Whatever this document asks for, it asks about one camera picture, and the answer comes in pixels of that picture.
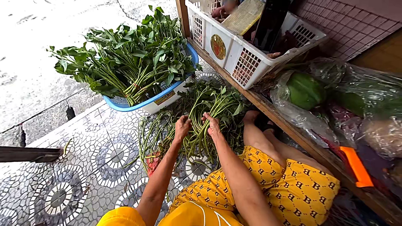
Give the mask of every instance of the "orange handle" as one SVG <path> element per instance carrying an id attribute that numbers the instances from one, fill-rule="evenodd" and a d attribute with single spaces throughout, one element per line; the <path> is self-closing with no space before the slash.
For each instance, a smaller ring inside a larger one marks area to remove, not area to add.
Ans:
<path id="1" fill-rule="evenodd" d="M 358 180 L 356 182 L 356 187 L 373 187 L 373 182 L 355 150 L 353 148 L 342 146 L 340 147 L 340 150 L 345 153 L 349 164 L 356 175 Z"/>

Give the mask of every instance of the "bundle of water spinach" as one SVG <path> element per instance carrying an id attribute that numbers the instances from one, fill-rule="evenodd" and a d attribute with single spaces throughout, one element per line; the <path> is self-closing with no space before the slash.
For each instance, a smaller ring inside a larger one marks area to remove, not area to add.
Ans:
<path id="1" fill-rule="evenodd" d="M 201 118 L 204 112 L 218 118 L 219 127 L 226 137 L 229 146 L 236 153 L 243 151 L 243 108 L 245 104 L 242 101 L 241 94 L 236 89 L 229 89 L 217 86 L 211 82 L 198 81 L 189 83 L 190 87 L 187 93 L 179 93 L 182 97 L 172 107 L 170 126 L 167 127 L 166 137 L 159 142 L 158 154 L 164 156 L 169 149 L 174 138 L 174 122 L 181 115 L 189 115 L 192 120 L 192 128 L 189 134 L 183 140 L 183 147 L 179 150 L 179 161 L 185 157 L 189 160 L 191 157 L 207 156 L 208 161 L 219 167 L 219 158 L 212 138 L 208 135 L 209 121 L 202 122 Z"/>
<path id="2" fill-rule="evenodd" d="M 170 19 L 157 7 L 136 29 L 120 24 L 113 29 L 91 29 L 85 35 L 94 48 L 65 47 L 47 51 L 58 58 L 58 73 L 86 82 L 92 91 L 102 95 L 124 97 L 133 106 L 162 91 L 160 85 L 185 80 L 194 68 L 191 56 L 183 54 L 187 40 L 181 34 L 181 23 Z"/>

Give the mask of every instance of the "green papaya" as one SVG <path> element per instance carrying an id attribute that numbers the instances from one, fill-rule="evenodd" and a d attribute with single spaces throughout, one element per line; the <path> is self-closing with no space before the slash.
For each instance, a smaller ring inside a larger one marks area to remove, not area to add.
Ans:
<path id="1" fill-rule="evenodd" d="M 335 101 L 345 109 L 363 117 L 364 101 L 361 96 L 353 92 L 334 92 Z"/>
<path id="2" fill-rule="evenodd" d="M 308 111 L 326 99 L 324 86 L 309 74 L 295 72 L 286 84 L 290 91 L 289 101 L 304 110 Z"/>

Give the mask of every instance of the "wooden shelf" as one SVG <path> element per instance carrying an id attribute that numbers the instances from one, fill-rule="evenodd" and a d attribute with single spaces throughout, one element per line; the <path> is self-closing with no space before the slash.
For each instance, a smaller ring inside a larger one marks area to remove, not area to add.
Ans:
<path id="1" fill-rule="evenodd" d="M 389 225 L 402 225 L 402 210 L 391 200 L 380 193 L 377 189 L 370 188 L 370 191 L 355 186 L 355 180 L 348 175 L 343 162 L 330 150 L 321 148 L 313 140 L 307 137 L 304 132 L 288 121 L 286 121 L 275 109 L 271 102 L 266 98 L 253 92 L 244 90 L 233 80 L 230 74 L 221 68 L 205 51 L 202 50 L 193 40 L 189 43 L 209 65 L 211 65 L 223 78 L 232 86 L 239 90 L 251 103 L 258 107 L 270 120 L 277 124 L 285 133 L 303 147 L 315 160 L 329 169 L 334 176 L 341 181 L 341 185 L 351 190 L 360 200 L 362 200 L 375 213 L 382 217 Z"/>

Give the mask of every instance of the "blue plastic basket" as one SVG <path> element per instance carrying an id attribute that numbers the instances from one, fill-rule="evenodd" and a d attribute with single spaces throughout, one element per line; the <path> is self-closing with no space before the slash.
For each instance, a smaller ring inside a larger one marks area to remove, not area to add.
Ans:
<path id="1" fill-rule="evenodd" d="M 187 43 L 187 49 L 184 49 L 183 51 L 185 51 L 185 55 L 187 55 L 187 56 L 191 55 L 191 61 L 193 62 L 193 65 L 195 67 L 195 64 L 198 63 L 198 54 L 195 51 L 195 49 L 189 43 Z M 108 96 L 104 95 L 103 99 L 106 101 L 106 103 L 111 108 L 115 109 L 116 111 L 134 111 L 134 110 L 142 108 L 145 105 L 148 105 L 148 104 L 158 100 L 159 98 L 163 97 L 164 95 L 170 93 L 173 89 L 178 87 L 182 82 L 183 81 L 177 81 L 173 84 L 170 84 L 169 86 L 165 86 L 164 84 L 162 84 L 161 85 L 162 92 L 160 94 L 158 94 L 142 103 L 131 106 L 131 107 L 128 105 L 127 100 L 123 97 L 109 98 Z"/>

